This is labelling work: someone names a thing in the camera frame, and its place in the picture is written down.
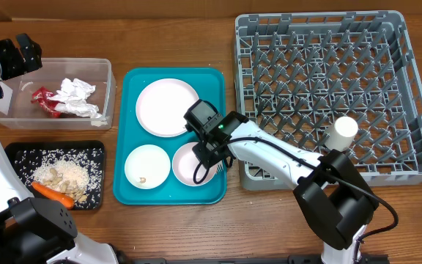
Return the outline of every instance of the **gray dish rack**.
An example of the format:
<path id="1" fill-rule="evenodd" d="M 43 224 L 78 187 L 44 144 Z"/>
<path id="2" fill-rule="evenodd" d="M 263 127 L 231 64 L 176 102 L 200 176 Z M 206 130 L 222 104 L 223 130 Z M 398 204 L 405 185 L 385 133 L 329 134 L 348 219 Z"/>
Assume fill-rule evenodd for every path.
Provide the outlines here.
<path id="1" fill-rule="evenodd" d="M 422 85 L 397 11 L 240 15 L 235 20 L 237 110 L 305 150 L 327 153 L 338 117 L 360 130 L 347 155 L 370 186 L 422 182 Z M 240 163 L 249 190 L 287 188 Z"/>

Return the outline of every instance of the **wire grid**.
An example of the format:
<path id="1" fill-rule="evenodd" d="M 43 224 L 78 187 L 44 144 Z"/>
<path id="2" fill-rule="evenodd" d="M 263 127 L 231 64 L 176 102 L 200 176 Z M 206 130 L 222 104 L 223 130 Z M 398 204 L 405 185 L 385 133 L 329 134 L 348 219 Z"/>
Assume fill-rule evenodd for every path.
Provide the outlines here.
<path id="1" fill-rule="evenodd" d="M 385 30 L 257 32 L 239 42 L 245 114 L 260 128 L 325 154 L 325 129 L 349 116 L 360 130 L 347 155 L 361 172 L 418 170 Z"/>

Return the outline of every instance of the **red wrapper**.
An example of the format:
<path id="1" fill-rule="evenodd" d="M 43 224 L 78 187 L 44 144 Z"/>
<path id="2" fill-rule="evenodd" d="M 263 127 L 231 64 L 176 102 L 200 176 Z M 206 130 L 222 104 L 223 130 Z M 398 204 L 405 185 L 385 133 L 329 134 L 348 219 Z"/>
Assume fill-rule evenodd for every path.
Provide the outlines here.
<path id="1" fill-rule="evenodd" d="M 48 91 L 45 87 L 42 87 L 32 94 L 31 102 L 38 102 L 43 111 L 48 112 L 51 117 L 58 118 L 62 114 L 55 110 L 55 107 L 59 102 L 47 99 L 52 96 L 54 96 L 52 92 Z"/>

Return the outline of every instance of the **clear plastic container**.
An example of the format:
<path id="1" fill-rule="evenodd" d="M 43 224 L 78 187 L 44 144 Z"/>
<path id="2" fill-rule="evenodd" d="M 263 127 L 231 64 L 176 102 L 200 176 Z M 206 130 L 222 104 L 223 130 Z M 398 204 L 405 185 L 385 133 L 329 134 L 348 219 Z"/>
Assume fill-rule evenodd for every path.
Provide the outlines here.
<path id="1" fill-rule="evenodd" d="M 43 67 L 23 76 L 4 81 L 11 90 L 0 101 L 0 124 L 12 129 L 110 129 L 114 114 L 116 82 L 107 59 L 44 58 Z M 99 107 L 102 117 L 52 118 L 38 103 L 31 103 L 32 93 L 40 87 L 52 92 L 61 89 L 63 79 L 78 78 L 95 85 L 87 103 Z"/>

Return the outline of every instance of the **orange carrot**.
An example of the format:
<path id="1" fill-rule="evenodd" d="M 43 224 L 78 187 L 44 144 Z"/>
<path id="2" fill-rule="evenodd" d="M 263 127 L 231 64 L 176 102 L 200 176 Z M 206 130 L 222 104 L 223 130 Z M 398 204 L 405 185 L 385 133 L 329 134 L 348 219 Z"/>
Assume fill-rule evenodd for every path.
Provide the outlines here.
<path id="1" fill-rule="evenodd" d="M 32 187 L 38 192 L 40 192 L 44 197 L 47 197 L 49 199 L 58 201 L 62 203 L 66 209 L 71 210 L 74 207 L 74 199 L 66 196 L 59 191 L 54 191 L 50 189 L 49 187 L 46 187 L 40 183 L 33 182 Z"/>

